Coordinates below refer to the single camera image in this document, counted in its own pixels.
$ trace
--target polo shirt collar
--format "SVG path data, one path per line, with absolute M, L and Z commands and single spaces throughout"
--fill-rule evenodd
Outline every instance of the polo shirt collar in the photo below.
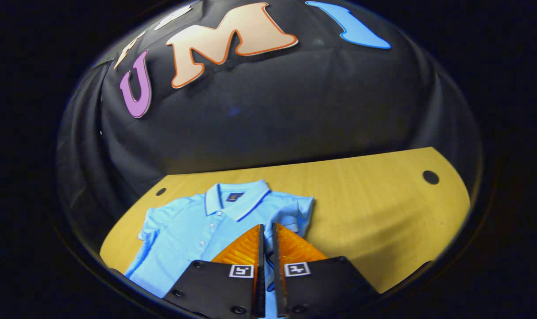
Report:
M 244 192 L 244 194 L 231 206 L 222 208 L 220 196 L 222 191 Z M 205 214 L 210 216 L 220 211 L 238 222 L 250 213 L 268 192 L 270 188 L 263 179 L 244 184 L 217 183 L 205 193 Z

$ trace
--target peach letter m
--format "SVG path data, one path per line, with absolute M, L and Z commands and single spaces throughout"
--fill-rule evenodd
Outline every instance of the peach letter m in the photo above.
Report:
M 236 48 L 240 56 L 254 56 L 298 43 L 298 38 L 277 26 L 266 12 L 266 6 L 266 2 L 240 6 L 227 12 L 216 29 L 190 26 L 169 38 L 166 45 L 174 49 L 176 70 L 172 87 L 179 89 L 203 74 L 205 66 L 194 62 L 192 50 L 213 63 L 223 64 L 235 32 L 240 39 Z

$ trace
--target black background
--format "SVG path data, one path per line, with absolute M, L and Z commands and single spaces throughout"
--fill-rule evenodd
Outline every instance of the black background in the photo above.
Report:
M 537 318 L 537 1 L 363 5 L 446 67 L 491 141 L 498 172 L 468 249 L 377 316 Z M 61 210 L 54 150 L 70 93 L 110 42 L 161 11 L 151 7 L 0 3 L 0 318 L 150 316 L 86 271 L 46 213 Z

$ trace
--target black fabric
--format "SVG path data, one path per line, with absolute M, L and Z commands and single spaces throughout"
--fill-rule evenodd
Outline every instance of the black fabric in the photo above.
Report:
M 97 249 L 114 222 L 167 174 L 432 146 L 473 191 L 481 146 L 463 95 L 406 35 L 348 2 L 327 1 L 351 10 L 391 49 L 348 43 L 339 35 L 341 26 L 321 9 L 274 0 L 268 14 L 297 36 L 297 45 L 243 57 L 235 53 L 234 37 L 224 64 L 194 53 L 205 64 L 204 74 L 173 89 L 167 39 L 194 24 L 216 28 L 229 10 L 254 2 L 203 2 L 157 31 L 150 26 L 116 70 L 113 61 L 86 75 L 62 122 L 58 163 L 71 218 Z M 144 50 L 152 101 L 135 119 L 119 83 L 130 70 L 133 96 L 139 96 L 132 65 Z M 79 211 L 81 196 L 92 196 L 93 204 L 85 202 Z

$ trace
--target wooden table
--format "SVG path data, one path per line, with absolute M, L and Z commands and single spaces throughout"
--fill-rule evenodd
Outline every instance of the wooden table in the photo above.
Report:
M 435 172 L 439 183 L 426 182 L 426 170 Z M 349 258 L 380 293 L 436 259 L 458 234 L 470 206 L 459 174 L 434 148 L 168 175 L 115 224 L 100 256 L 124 274 L 141 247 L 137 234 L 148 208 L 203 194 L 215 183 L 260 179 L 275 191 L 315 196 L 305 238 L 328 257 Z

